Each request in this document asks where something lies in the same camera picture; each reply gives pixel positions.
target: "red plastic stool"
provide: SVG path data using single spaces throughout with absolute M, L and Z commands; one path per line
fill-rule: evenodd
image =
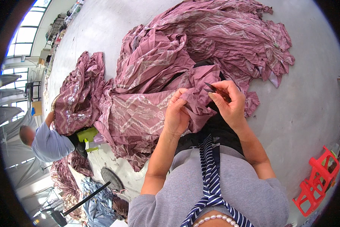
M 313 167 L 311 170 L 310 178 L 309 180 L 305 179 L 305 181 L 310 184 L 315 190 L 320 194 L 324 195 L 325 191 L 327 190 L 329 184 L 333 182 L 333 180 L 336 178 L 336 175 L 339 172 L 340 164 L 339 161 L 334 157 L 334 155 L 328 150 L 325 146 L 323 146 L 325 149 L 325 152 L 322 154 L 320 158 L 317 160 L 315 158 L 310 158 L 309 164 Z M 330 158 L 334 159 L 336 162 L 335 169 L 330 173 L 328 171 L 328 163 Z M 320 178 L 323 178 L 325 180 L 325 184 L 323 185 Z
M 300 210 L 301 214 L 304 217 L 307 217 L 309 214 L 311 214 L 314 210 L 318 208 L 320 203 L 323 201 L 325 194 L 323 195 L 320 194 L 320 197 L 315 198 L 314 196 L 315 187 L 313 187 L 310 184 L 307 184 L 305 181 L 300 183 L 300 188 L 301 188 L 301 193 L 299 197 L 296 200 L 292 199 L 292 201 L 295 203 L 296 207 Z M 310 207 L 308 208 L 306 212 L 304 212 L 300 206 L 306 201 L 310 202 Z

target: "striped tie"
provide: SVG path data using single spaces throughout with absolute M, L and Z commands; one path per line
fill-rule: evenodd
M 240 227 L 254 227 L 245 216 L 229 205 L 222 197 L 219 181 L 219 146 L 212 148 L 212 142 L 215 141 L 216 139 L 209 135 L 199 144 L 204 196 L 191 209 L 181 227 L 191 227 L 204 207 L 221 204 L 227 207 L 231 216 Z

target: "gray floor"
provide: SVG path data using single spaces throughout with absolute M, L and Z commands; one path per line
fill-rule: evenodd
M 178 2 L 86 0 L 55 56 L 48 103 L 59 93 L 64 78 L 74 69 L 83 51 L 103 51 L 106 79 L 114 77 L 121 41 L 127 31 L 138 24 L 148 23 Z M 319 157 L 323 145 L 331 148 L 339 138 L 340 82 L 337 78 L 340 77 L 340 46 L 313 1 L 261 2 L 274 10 L 273 15 L 264 15 L 265 20 L 285 25 L 293 44 L 290 52 L 296 62 L 278 89 L 261 79 L 251 83 L 250 90 L 257 92 L 260 105 L 248 122 L 266 149 L 291 201 L 299 193 L 300 182 L 310 174 L 310 157 Z M 97 179 L 101 179 L 100 169 L 108 166 L 123 180 L 128 199 L 139 193 L 146 168 L 134 173 L 125 160 L 114 158 L 107 145 L 89 154 L 89 160 Z M 290 221 L 300 225 L 306 219 L 295 209 L 291 202 Z

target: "black shoe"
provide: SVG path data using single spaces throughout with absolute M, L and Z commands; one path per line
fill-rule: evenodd
M 85 150 L 85 142 L 79 142 L 76 150 L 83 158 L 88 157 L 88 153 Z

